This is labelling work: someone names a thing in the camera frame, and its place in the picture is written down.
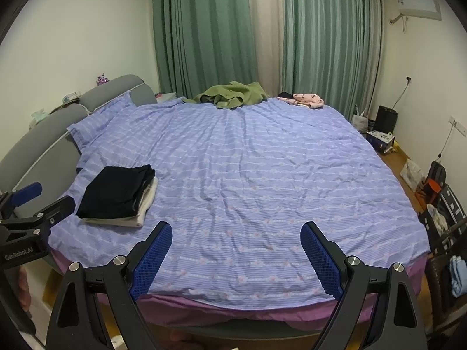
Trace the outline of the purple striped floral bedsheet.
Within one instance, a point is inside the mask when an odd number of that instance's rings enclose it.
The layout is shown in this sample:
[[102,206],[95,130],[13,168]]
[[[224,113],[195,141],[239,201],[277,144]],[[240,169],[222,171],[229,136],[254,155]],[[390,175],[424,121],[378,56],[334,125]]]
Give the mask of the purple striped floral bedsheet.
[[423,226],[392,171],[331,107],[136,106],[123,94],[68,130],[81,152],[68,189],[76,202],[106,166],[149,165],[158,178],[141,228],[74,215],[54,226],[50,246],[70,261],[106,264],[164,221],[173,240],[150,294],[235,311],[307,307],[328,301],[300,243],[311,221],[345,254],[399,262],[421,285]]

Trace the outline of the green curtain right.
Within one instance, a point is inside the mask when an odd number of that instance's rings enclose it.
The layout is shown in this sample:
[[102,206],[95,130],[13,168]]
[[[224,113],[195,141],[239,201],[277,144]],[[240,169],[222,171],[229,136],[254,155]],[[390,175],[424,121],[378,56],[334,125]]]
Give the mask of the green curtain right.
[[282,88],[316,93],[345,118],[375,94],[384,0],[284,0]]

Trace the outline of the olive green garment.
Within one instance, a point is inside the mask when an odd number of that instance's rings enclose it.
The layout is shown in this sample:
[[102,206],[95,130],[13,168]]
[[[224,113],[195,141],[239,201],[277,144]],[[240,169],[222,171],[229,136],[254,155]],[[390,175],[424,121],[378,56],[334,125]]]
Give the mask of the olive green garment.
[[243,84],[231,81],[229,84],[214,85],[199,95],[182,101],[186,104],[213,104],[218,109],[235,109],[256,105],[268,99],[268,94],[258,82]]

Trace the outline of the white air conditioner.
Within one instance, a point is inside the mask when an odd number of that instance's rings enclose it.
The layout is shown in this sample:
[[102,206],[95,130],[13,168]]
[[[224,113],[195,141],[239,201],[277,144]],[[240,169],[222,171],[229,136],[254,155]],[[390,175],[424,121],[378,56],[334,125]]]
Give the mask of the white air conditioner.
[[406,17],[442,20],[437,0],[397,0],[397,5],[400,13]]

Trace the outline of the black pants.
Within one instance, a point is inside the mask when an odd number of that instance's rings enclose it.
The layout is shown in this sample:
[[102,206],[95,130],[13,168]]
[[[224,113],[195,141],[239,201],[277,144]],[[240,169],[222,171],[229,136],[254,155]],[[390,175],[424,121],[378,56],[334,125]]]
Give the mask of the black pants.
[[81,219],[122,219],[136,216],[143,195],[155,180],[150,165],[106,166],[86,187],[77,210]]

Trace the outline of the white blue cardboard box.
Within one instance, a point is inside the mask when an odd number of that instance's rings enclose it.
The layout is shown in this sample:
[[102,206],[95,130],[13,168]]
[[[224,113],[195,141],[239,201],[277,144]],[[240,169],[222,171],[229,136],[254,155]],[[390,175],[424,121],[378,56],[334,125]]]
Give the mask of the white blue cardboard box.
[[393,148],[395,141],[393,134],[385,134],[377,130],[368,131],[366,138],[378,153],[388,153]]

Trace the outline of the grey bed headboard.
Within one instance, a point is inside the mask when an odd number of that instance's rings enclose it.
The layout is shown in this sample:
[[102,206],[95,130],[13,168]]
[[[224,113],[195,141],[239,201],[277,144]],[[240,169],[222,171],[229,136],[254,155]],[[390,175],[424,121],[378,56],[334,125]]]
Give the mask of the grey bed headboard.
[[84,93],[77,103],[60,108],[29,130],[1,160],[1,191],[40,183],[39,197],[16,208],[15,218],[32,216],[67,191],[81,157],[67,128],[90,116],[112,99],[129,92],[137,106],[155,104],[155,93],[140,77],[128,74]]

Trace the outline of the green curtain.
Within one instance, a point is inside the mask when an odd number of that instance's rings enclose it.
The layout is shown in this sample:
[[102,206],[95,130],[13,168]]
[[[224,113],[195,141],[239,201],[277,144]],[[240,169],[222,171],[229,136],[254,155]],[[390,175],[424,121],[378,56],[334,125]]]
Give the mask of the green curtain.
[[345,118],[375,94],[384,0],[284,0],[282,88],[316,93]]
[[258,81],[249,0],[152,0],[161,89],[194,97]]

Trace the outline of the pink patterned garment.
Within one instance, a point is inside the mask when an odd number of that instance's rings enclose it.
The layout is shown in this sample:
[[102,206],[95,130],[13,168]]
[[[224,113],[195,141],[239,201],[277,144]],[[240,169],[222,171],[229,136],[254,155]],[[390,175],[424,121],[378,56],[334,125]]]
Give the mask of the pink patterned garment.
[[325,105],[323,99],[314,93],[297,93],[288,97],[277,97],[277,99],[281,100],[282,102],[286,102],[289,105],[295,105],[309,109],[320,109]]

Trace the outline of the black orange backpack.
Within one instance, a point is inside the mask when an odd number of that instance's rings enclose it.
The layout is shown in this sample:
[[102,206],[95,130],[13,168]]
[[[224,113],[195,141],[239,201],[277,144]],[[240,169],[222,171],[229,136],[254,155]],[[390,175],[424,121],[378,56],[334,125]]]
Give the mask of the black orange backpack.
[[427,204],[433,204],[447,180],[447,171],[435,160],[431,163],[427,177],[416,189],[415,196],[419,204],[425,208]]

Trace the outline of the green curtain left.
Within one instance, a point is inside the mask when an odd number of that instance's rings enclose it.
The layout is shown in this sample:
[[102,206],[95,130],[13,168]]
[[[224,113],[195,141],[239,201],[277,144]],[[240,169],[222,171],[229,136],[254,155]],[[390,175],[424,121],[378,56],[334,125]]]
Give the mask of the green curtain left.
[[194,97],[258,81],[249,0],[152,0],[161,89]]

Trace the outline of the beige sheer curtain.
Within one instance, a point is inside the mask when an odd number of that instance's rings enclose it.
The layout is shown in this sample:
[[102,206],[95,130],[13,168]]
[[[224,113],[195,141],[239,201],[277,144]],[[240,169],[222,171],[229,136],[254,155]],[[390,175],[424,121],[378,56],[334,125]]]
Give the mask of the beige sheer curtain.
[[281,90],[284,0],[249,0],[259,82],[271,96]]

